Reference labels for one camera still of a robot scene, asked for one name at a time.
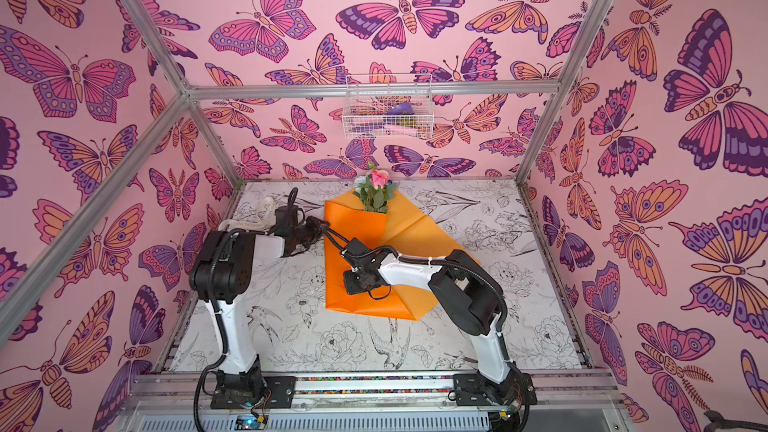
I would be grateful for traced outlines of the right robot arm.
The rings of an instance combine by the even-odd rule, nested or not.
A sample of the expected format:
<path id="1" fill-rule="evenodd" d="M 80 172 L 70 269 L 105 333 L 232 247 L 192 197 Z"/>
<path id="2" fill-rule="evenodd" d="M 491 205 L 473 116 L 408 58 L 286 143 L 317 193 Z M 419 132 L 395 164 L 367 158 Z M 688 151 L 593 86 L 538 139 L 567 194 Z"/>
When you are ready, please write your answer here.
<path id="1" fill-rule="evenodd" d="M 418 257 L 390 245 L 369 248 L 346 239 L 322 221 L 320 230 L 350 266 L 342 275 L 345 292 L 382 300 L 385 289 L 407 286 L 432 293 L 451 322 L 471 339 L 480 393 L 494 405 L 523 403 L 522 373 L 510 360 L 503 336 L 508 307 L 498 283 L 466 252 Z"/>

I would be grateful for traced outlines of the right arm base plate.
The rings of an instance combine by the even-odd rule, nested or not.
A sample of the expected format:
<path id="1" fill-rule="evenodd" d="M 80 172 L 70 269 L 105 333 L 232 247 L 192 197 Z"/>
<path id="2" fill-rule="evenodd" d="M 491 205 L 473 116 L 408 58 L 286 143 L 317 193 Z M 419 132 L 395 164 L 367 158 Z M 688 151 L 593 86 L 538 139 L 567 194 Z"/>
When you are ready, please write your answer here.
<path id="1" fill-rule="evenodd" d="M 520 407 L 538 404 L 531 375 L 517 369 L 511 370 L 501 383 L 493 382 L 479 372 L 454 374 L 452 379 L 455 402 L 459 406 Z"/>

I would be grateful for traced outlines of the pink fake rose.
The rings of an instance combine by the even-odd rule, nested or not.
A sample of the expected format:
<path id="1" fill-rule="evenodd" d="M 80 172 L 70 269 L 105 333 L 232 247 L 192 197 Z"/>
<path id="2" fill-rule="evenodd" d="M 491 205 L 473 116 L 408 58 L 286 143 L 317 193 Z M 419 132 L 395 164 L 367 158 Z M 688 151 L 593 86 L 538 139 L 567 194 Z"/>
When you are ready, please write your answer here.
<path id="1" fill-rule="evenodd" d="M 370 172 L 365 185 L 365 210 L 368 212 L 385 213 L 389 200 L 388 188 L 392 185 L 389 172 L 369 164 Z"/>

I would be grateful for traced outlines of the white fake flower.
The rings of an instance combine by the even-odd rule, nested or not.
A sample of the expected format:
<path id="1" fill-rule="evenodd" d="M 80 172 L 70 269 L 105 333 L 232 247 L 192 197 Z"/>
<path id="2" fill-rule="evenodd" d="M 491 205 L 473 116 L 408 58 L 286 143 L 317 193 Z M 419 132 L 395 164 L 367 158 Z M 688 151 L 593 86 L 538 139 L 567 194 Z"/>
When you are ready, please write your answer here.
<path id="1" fill-rule="evenodd" d="M 375 193 L 376 189 L 372 183 L 371 175 L 360 176 L 354 180 L 353 195 L 360 199 L 364 211 L 374 211 L 373 199 Z"/>

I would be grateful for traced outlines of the orange wrapping paper sheet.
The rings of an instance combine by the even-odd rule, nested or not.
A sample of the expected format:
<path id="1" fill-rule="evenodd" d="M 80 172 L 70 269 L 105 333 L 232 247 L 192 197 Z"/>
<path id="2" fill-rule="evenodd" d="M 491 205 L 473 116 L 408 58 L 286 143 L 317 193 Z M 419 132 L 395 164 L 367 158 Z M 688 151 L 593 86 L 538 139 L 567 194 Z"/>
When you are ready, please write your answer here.
<path id="1" fill-rule="evenodd" d="M 480 263 L 397 192 L 387 213 L 366 212 L 351 191 L 325 202 L 325 306 L 334 312 L 417 321 L 439 305 L 429 287 L 448 260 Z"/>

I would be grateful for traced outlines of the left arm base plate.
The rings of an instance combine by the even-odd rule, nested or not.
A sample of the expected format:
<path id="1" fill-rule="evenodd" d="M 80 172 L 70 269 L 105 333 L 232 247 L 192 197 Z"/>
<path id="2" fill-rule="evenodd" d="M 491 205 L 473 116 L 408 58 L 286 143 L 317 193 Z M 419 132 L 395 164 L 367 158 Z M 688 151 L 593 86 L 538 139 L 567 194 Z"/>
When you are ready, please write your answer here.
<path id="1" fill-rule="evenodd" d="M 217 378 L 212 410 L 290 409 L 295 397 L 296 376 L 257 376 L 223 374 Z"/>

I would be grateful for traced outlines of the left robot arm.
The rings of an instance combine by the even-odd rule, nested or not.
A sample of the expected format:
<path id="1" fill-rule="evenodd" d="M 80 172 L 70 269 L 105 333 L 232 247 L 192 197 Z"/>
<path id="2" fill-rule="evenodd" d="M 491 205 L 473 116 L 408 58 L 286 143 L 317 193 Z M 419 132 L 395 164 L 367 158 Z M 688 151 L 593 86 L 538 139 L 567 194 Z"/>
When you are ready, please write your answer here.
<path id="1" fill-rule="evenodd" d="M 319 240 L 319 228 L 297 205 L 297 197 L 294 187 L 282 206 L 268 198 L 266 221 L 261 224 L 221 222 L 207 234 L 195 259 L 190 288 L 206 304 L 220 350 L 219 358 L 203 369 L 198 381 L 203 389 L 208 375 L 215 375 L 213 408 L 268 401 L 268 385 L 247 323 L 245 294 L 255 266 L 302 254 Z"/>

